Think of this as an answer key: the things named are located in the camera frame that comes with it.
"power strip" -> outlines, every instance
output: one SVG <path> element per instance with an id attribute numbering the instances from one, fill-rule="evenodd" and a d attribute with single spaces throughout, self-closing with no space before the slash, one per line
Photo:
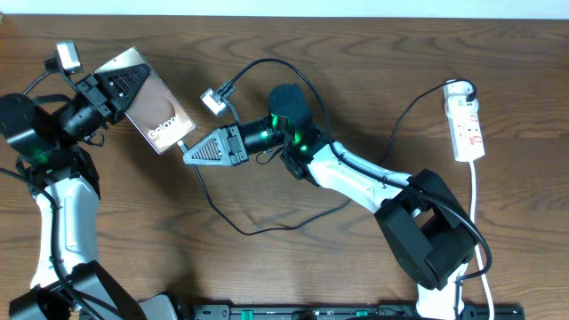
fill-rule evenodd
<path id="1" fill-rule="evenodd" d="M 460 162 L 474 161 L 485 154 L 478 121 L 478 99 L 473 101 L 466 99 L 472 90 L 472 85 L 464 81 L 443 87 L 445 113 L 451 128 L 454 159 Z"/>

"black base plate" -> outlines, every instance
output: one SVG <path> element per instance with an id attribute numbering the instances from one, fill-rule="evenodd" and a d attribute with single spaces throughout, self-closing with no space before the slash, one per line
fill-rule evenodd
<path id="1" fill-rule="evenodd" d="M 363 307 L 230 307 L 227 305 L 193 306 L 195 320 L 298 320 L 312 313 L 317 320 L 347 320 L 356 316 L 385 316 L 393 319 L 421 319 L 414 304 L 381 304 Z M 466 305 L 462 320 L 488 319 L 487 307 Z M 517 306 L 496 306 L 495 320 L 525 320 L 524 309 Z"/>

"white robotic arm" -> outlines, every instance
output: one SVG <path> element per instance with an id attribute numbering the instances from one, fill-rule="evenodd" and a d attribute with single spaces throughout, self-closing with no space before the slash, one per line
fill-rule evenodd
<path id="1" fill-rule="evenodd" d="M 99 195 L 84 178 L 66 178 L 45 188 L 59 204 L 59 257 L 66 275 L 80 263 L 99 260 L 96 220 Z M 58 281 L 49 258 L 52 238 L 52 208 L 43 195 L 36 197 L 42 214 L 42 236 L 37 271 L 30 288 Z"/>
<path id="2" fill-rule="evenodd" d="M 334 142 L 334 147 L 340 155 L 352 164 L 368 172 L 374 172 L 380 177 L 386 177 L 389 180 L 403 185 L 408 184 L 407 179 L 411 177 L 411 174 L 392 172 L 376 164 L 372 164 L 347 151 L 344 146 L 337 141 Z M 385 185 L 348 167 L 336 158 L 330 145 L 321 148 L 313 157 L 314 160 L 308 164 L 308 168 L 318 185 L 342 193 L 344 196 L 356 201 L 373 213 L 380 209 L 383 200 L 392 199 L 401 192 L 400 188 Z"/>
<path id="3" fill-rule="evenodd" d="M 347 151 L 338 141 L 334 142 L 334 147 L 344 159 L 368 172 L 373 172 L 379 177 L 385 177 L 405 186 L 409 183 L 408 179 L 412 177 L 408 173 L 392 172 L 372 164 Z M 330 145 L 321 148 L 313 157 L 314 159 L 308 164 L 308 168 L 314 180 L 321 187 L 342 193 L 372 213 L 376 213 L 380 209 L 383 201 L 393 199 L 401 192 L 400 188 L 385 185 L 338 161 Z M 420 210 L 415 210 L 412 214 L 413 218 L 419 215 L 419 213 L 421 213 Z M 468 264 L 464 263 L 456 269 L 447 279 L 449 285 L 442 290 L 429 290 L 417 284 L 419 298 L 417 299 L 416 308 L 421 316 L 434 319 L 454 319 L 456 286 L 453 284 L 457 276 L 464 274 L 467 266 Z M 462 298 L 459 300 L 458 308 L 459 312 L 464 309 Z"/>

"white wall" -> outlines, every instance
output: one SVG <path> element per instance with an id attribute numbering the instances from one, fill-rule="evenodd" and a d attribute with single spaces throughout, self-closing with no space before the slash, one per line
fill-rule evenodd
<path id="1" fill-rule="evenodd" d="M 569 0 L 0 0 L 0 12 L 569 19 Z"/>

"robotic arm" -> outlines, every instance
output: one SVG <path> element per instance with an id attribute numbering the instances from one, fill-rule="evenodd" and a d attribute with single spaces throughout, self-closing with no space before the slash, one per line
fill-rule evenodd
<path id="1" fill-rule="evenodd" d="M 42 216 L 37 271 L 31 290 L 11 302 L 10 318 L 66 319 L 69 309 L 78 310 L 83 302 L 104 319 L 185 319 L 165 294 L 139 305 L 100 265 L 95 227 L 99 175 L 89 154 L 77 145 L 95 144 L 97 130 L 124 118 L 149 66 L 88 75 L 74 84 L 69 75 L 82 69 L 73 42 L 59 43 L 55 57 L 44 64 L 46 75 L 60 73 L 74 89 L 73 99 L 60 94 L 30 99 L 18 93 L 0 98 L 0 133 L 20 153 L 16 167 L 22 179 L 36 186 L 30 193 Z M 110 76 L 124 80 L 120 91 Z M 53 102 L 63 106 L 52 114 L 41 108 Z"/>
<path id="2" fill-rule="evenodd" d="M 210 107 L 215 100 L 208 92 L 203 98 Z M 467 219 L 438 175 L 428 170 L 415 177 L 392 172 L 352 154 L 335 141 L 333 147 L 341 156 L 338 159 L 326 132 L 313 123 L 304 93 L 296 84 L 277 86 L 269 95 L 268 109 L 268 116 L 248 124 L 215 129 L 184 153 L 184 163 L 235 166 L 247 161 L 249 155 L 283 144 L 280 158 L 296 179 L 336 190 L 374 214 L 397 262 L 422 287 L 442 290 L 454 271 L 472 259 L 477 240 L 456 217 L 381 180 L 438 196 Z M 379 179 L 363 172 L 372 172 Z M 435 215 L 419 227 L 413 218 L 431 208 Z"/>

